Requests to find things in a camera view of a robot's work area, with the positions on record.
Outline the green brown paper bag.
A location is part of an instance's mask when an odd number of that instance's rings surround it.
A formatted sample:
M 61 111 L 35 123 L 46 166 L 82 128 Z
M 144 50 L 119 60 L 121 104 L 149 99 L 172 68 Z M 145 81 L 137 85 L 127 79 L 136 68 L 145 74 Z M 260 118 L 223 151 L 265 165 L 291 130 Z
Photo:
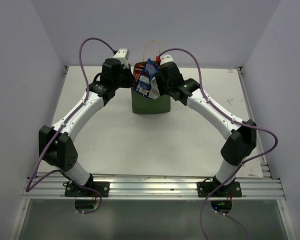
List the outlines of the green brown paper bag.
M 156 40 L 147 43 L 143 50 L 142 61 L 134 65 L 134 86 L 131 88 L 131 107 L 134 114 L 155 115 L 165 114 L 171 110 L 171 100 L 168 95 L 160 95 L 157 82 L 142 74 L 144 68 L 150 66 L 150 60 L 146 59 L 146 51 L 151 43 L 157 44 L 158 53 L 162 52 L 161 45 Z

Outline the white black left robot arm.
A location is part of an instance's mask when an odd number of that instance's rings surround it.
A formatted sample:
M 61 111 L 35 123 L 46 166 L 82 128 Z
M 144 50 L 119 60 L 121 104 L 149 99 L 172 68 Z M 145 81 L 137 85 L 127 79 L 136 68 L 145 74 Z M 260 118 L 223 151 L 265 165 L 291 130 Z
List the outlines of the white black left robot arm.
M 130 88 L 135 78 L 128 59 L 115 55 L 107 58 L 101 69 L 100 79 L 88 86 L 80 101 L 53 126 L 39 130 L 40 157 L 72 181 L 85 186 L 91 174 L 78 162 L 75 139 L 95 113 L 100 111 L 119 88 Z

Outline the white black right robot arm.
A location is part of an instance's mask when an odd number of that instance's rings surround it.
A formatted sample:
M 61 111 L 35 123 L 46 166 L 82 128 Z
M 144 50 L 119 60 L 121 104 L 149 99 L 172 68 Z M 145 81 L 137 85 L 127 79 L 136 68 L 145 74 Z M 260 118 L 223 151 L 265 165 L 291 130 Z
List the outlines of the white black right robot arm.
M 256 123 L 251 119 L 244 121 L 226 111 L 213 99 L 204 97 L 200 83 L 192 78 L 185 80 L 174 62 L 164 63 L 158 69 L 159 73 L 155 78 L 159 91 L 199 113 L 225 139 L 220 150 L 222 163 L 212 182 L 215 186 L 232 184 L 236 176 L 234 171 L 256 148 Z

